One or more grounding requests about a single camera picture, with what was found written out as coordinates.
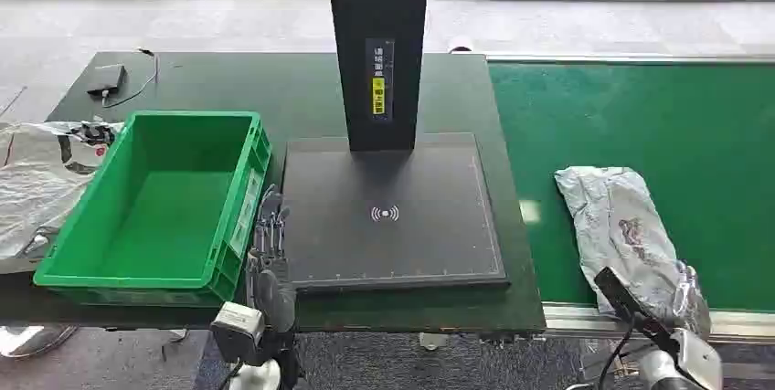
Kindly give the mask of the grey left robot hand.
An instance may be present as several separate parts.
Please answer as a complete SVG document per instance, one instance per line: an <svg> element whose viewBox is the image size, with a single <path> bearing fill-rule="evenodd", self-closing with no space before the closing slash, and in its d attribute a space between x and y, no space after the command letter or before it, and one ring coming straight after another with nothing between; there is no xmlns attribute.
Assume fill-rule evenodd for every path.
<svg viewBox="0 0 775 390"><path fill-rule="evenodd" d="M283 194L270 184L260 199L246 265L248 305L278 333L290 331L295 323L296 292L283 244L289 216Z"/></svg>

